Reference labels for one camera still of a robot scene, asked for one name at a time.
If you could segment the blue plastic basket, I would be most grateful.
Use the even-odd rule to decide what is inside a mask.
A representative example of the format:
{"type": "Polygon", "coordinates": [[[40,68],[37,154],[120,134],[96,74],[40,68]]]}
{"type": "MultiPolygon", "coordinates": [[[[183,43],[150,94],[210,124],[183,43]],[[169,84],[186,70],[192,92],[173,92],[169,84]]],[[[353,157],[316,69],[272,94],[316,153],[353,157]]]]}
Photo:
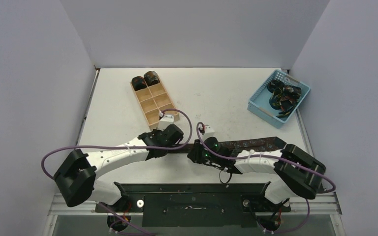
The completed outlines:
{"type": "Polygon", "coordinates": [[[293,113],[297,110],[310,91],[311,87],[307,84],[294,79],[281,70],[275,70],[250,97],[248,101],[248,111],[252,112],[275,128],[281,128],[285,123],[287,123],[290,117],[293,116],[293,113]],[[269,104],[269,98],[271,97],[272,93],[268,91],[267,85],[273,79],[280,80],[286,85],[297,86],[302,89],[302,96],[300,97],[299,103],[296,105],[292,113],[284,118],[278,118],[277,115],[279,110],[273,109],[269,104]]]}

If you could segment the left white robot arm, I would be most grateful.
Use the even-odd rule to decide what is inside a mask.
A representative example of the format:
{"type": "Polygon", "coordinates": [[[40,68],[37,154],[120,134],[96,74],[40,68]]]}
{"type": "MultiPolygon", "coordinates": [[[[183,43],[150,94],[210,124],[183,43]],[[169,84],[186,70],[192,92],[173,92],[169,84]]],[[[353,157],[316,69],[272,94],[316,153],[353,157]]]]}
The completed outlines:
{"type": "Polygon", "coordinates": [[[163,157],[184,136],[174,124],[164,130],[142,133],[114,149],[84,153],[76,148],[55,172],[54,181],[68,207],[85,201],[102,202],[119,212],[126,208],[127,198],[116,182],[99,180],[102,175],[125,165],[163,157]]]}

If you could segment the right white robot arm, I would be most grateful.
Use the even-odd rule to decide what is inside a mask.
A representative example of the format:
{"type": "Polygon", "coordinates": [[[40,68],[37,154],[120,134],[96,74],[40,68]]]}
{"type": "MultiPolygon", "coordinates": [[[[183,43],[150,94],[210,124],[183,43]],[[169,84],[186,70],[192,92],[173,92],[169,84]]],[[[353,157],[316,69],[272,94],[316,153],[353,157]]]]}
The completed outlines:
{"type": "Polygon", "coordinates": [[[212,166],[230,175],[278,175],[276,181],[265,184],[258,198],[259,206],[265,211],[294,196],[314,199],[322,193],[322,175],[326,172],[324,164],[293,144],[276,151],[258,152],[235,150],[210,137],[203,142],[196,140],[188,158],[193,163],[212,166]]]}

